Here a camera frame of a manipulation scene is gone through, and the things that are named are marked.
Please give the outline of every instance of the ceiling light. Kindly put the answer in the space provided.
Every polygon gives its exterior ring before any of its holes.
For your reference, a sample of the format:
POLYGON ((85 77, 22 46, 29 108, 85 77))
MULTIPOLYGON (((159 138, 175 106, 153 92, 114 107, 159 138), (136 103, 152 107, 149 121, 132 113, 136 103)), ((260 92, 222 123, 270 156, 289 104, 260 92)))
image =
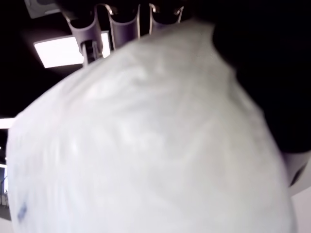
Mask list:
POLYGON ((0 129, 9 129, 15 121, 15 118, 0 119, 0 129))
MULTIPOLYGON (((103 57, 110 55, 108 33, 102 33, 104 45, 103 57)), ((83 56, 79 52, 77 41, 74 37, 65 37, 49 41, 36 42, 35 49, 45 68, 81 64, 83 56)))

